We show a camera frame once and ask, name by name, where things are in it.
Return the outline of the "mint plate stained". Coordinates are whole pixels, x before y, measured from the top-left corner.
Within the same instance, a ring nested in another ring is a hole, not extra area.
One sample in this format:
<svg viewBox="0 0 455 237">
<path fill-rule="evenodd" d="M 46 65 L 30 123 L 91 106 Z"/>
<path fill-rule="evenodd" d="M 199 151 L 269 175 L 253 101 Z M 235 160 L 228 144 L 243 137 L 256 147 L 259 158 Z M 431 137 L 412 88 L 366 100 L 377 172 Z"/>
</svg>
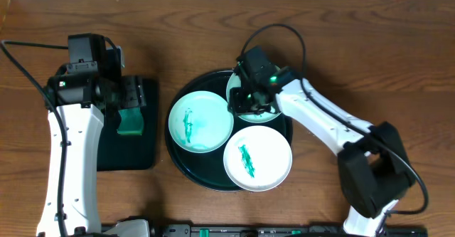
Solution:
<svg viewBox="0 0 455 237">
<path fill-rule="evenodd" d="M 168 131 L 182 149 L 203 154 L 220 148 L 232 134 L 234 117 L 227 101 L 216 93 L 195 91 L 172 106 Z"/>
</svg>

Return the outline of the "green sponge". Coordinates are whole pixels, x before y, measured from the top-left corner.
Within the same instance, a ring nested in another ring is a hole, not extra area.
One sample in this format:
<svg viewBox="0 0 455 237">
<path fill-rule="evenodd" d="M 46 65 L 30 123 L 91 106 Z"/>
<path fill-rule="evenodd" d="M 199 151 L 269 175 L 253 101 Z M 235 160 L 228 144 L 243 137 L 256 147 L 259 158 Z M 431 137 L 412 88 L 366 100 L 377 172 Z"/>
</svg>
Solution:
<svg viewBox="0 0 455 237">
<path fill-rule="evenodd" d="M 139 107 L 131 107 L 119 111 L 121 118 L 117 133 L 119 135 L 142 135 L 144 118 Z"/>
</svg>

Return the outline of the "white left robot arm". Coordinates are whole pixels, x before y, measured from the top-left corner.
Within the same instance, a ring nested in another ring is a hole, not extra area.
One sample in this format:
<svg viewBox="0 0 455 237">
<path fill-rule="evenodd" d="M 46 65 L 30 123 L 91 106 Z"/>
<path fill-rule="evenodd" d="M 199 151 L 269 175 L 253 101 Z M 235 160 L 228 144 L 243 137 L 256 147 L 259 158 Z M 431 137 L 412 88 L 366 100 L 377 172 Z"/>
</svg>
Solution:
<svg viewBox="0 0 455 237">
<path fill-rule="evenodd" d="M 106 231 L 97 210 L 97 148 L 104 115 L 94 105 L 61 105 L 49 112 L 50 169 L 37 236 L 151 235 L 149 223 L 132 219 Z"/>
</svg>

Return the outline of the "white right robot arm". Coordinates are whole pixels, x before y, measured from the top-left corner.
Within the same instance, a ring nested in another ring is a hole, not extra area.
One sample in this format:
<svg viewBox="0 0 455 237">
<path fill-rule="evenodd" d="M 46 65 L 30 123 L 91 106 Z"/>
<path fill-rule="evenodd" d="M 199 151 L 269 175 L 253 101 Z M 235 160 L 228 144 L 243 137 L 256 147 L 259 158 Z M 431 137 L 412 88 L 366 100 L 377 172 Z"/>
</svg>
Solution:
<svg viewBox="0 0 455 237">
<path fill-rule="evenodd" d="M 379 236 L 386 218 L 418 179 L 397 129 L 349 115 L 288 68 L 239 64 L 240 86 L 229 90 L 236 115 L 278 111 L 303 125 L 337 157 L 344 197 L 350 204 L 347 234 Z"/>
</svg>

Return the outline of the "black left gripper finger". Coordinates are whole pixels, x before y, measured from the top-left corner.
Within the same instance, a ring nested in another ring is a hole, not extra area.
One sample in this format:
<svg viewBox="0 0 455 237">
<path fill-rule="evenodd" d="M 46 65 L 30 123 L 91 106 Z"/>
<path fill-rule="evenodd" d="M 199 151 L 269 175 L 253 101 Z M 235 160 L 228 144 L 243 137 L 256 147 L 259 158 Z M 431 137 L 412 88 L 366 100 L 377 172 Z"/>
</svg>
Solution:
<svg viewBox="0 0 455 237">
<path fill-rule="evenodd" d="M 120 82 L 114 85 L 114 102 L 112 105 L 112 116 L 115 117 L 119 110 L 125 108 L 129 92 L 130 79 L 128 76 L 121 77 Z"/>
<path fill-rule="evenodd" d="M 143 80 L 139 76 L 127 78 L 127 107 L 145 107 L 146 99 L 144 94 Z"/>
</svg>

